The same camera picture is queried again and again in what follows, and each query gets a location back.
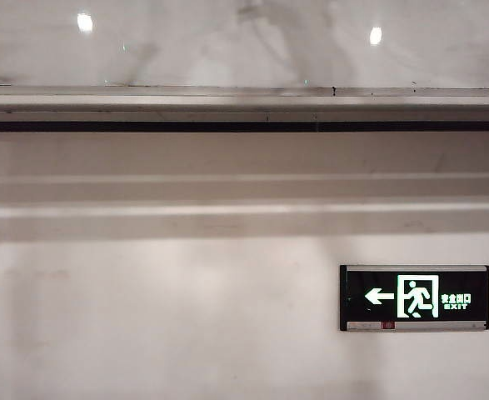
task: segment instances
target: white arrow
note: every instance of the white arrow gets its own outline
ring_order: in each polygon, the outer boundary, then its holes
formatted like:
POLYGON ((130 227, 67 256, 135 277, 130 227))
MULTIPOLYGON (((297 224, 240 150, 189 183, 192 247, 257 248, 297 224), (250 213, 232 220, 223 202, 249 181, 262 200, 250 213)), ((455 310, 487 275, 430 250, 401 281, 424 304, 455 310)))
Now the white arrow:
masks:
POLYGON ((365 298, 372 304, 381 304, 380 300, 394 299, 394 293, 380 293, 380 291, 380 287, 375 287, 365 295, 365 298))

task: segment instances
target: red indicator light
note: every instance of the red indicator light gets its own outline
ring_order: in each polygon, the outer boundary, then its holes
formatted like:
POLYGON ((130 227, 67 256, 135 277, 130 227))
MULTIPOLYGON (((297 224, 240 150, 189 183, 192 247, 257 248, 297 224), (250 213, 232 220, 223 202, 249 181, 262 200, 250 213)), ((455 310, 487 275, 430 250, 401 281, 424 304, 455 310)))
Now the red indicator light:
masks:
POLYGON ((381 322, 381 329, 396 329, 396 324, 394 321, 384 321, 381 322))

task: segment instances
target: glossy ceiling surface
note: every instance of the glossy ceiling surface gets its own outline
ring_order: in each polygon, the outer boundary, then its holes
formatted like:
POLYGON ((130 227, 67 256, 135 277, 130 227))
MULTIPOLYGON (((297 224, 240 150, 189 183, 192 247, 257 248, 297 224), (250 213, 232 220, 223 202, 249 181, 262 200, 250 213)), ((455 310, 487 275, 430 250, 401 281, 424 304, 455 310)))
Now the glossy ceiling surface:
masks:
POLYGON ((0 85, 489 88, 489 0, 0 0, 0 85))

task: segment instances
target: exit sign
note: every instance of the exit sign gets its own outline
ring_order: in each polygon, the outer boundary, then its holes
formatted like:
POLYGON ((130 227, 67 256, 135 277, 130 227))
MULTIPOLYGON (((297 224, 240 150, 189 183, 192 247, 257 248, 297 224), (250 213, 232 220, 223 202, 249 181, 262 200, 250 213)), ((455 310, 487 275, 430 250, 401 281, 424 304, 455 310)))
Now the exit sign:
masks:
POLYGON ((341 265, 342 331, 488 329, 489 267, 341 265))

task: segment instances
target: emergency exit sign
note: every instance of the emergency exit sign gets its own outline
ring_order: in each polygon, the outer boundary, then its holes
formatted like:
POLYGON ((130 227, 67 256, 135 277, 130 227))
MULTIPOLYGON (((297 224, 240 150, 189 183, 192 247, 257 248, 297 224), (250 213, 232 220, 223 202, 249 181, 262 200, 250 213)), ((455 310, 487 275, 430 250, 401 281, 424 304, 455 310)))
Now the emergency exit sign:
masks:
POLYGON ((342 331, 488 329, 489 267, 341 265, 342 331))

